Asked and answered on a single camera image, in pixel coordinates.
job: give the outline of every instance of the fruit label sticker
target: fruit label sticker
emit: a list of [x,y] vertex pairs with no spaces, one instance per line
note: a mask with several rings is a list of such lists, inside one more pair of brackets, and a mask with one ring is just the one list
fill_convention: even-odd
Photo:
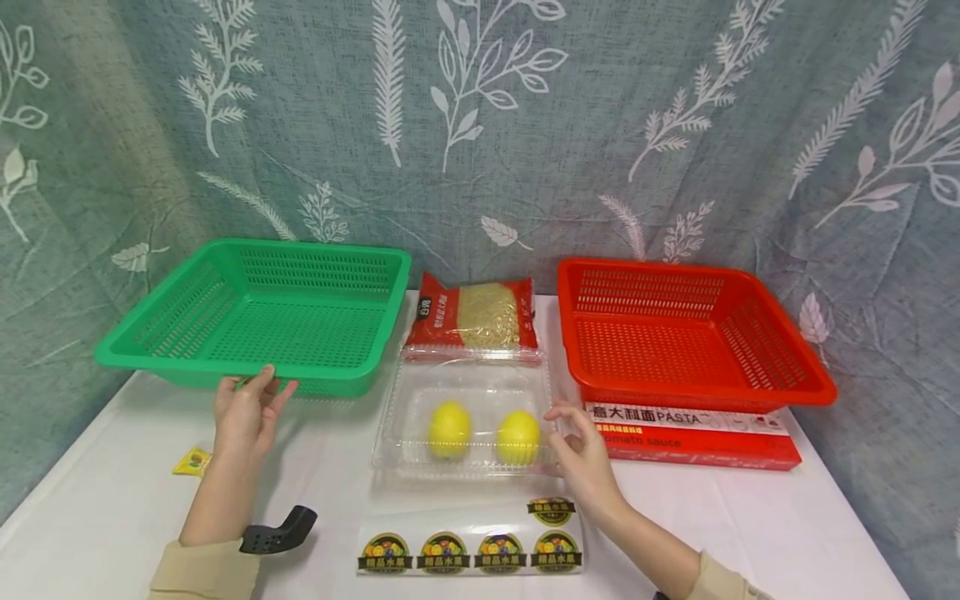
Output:
[[527,555],[512,534],[486,536],[473,557],[473,566],[490,575],[512,575],[526,565]]
[[407,542],[397,534],[380,534],[370,540],[363,556],[357,559],[357,568],[370,573],[399,575],[414,567]]
[[175,475],[195,475],[203,477],[206,466],[210,464],[210,453],[194,446],[174,467]]
[[577,542],[563,531],[548,531],[537,540],[536,554],[530,555],[530,566],[541,573],[569,573],[584,563]]
[[448,531],[430,536],[417,557],[417,568],[431,575],[456,575],[469,566],[464,541]]
[[566,498],[537,498],[527,504],[527,513],[550,527],[566,525],[570,520],[570,515],[576,512],[577,508],[573,505],[573,502]]

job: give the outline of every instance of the beige sleeve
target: beige sleeve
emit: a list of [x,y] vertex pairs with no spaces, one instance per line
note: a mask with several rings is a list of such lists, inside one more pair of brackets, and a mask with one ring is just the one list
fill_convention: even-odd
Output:
[[150,583],[150,600],[250,600],[260,557],[240,552],[241,540],[163,550]]
[[687,600],[773,600],[754,588],[739,573],[700,553],[700,577]]

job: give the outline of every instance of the black plastic object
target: black plastic object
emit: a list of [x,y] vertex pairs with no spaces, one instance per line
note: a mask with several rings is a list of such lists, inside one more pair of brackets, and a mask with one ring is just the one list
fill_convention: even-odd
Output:
[[251,525],[243,532],[243,544],[240,551],[244,554],[278,554],[293,550],[306,540],[317,514],[297,505],[287,515],[279,527]]

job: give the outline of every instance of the yellow fruit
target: yellow fruit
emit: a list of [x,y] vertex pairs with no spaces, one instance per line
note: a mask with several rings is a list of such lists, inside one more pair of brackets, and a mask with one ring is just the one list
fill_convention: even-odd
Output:
[[437,458],[463,458],[470,441],[470,414],[453,400],[444,402],[433,411],[426,440]]
[[514,411],[500,423],[496,454],[508,465],[530,465],[537,459],[540,424],[526,411]]

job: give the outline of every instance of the white table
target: white table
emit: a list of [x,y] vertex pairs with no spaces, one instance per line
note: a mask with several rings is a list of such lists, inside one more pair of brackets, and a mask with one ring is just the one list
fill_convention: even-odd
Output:
[[[395,348],[413,305],[413,298],[404,304]],[[540,342],[550,353],[555,383],[569,391],[556,299],[538,298],[537,308]],[[399,490],[373,478],[371,450],[392,370],[385,365],[364,398],[288,407],[261,485],[257,519],[277,525],[294,504],[320,517],[304,546],[265,561],[262,597],[653,596],[652,585],[589,527],[582,575],[452,580],[355,575],[364,515],[431,502],[419,493],[422,487]],[[211,447],[211,398],[210,391],[179,389],[136,373],[0,528],[0,598],[143,597],[161,549],[179,533],[197,488],[198,479],[171,475],[170,469],[193,445]],[[617,479],[642,512],[778,600],[906,599],[804,432],[792,417],[785,420],[804,458],[791,472],[618,462]],[[545,485],[551,482],[514,481],[508,487],[537,493]],[[494,490],[485,486],[463,501],[482,502]],[[447,506],[450,501],[443,500]]]

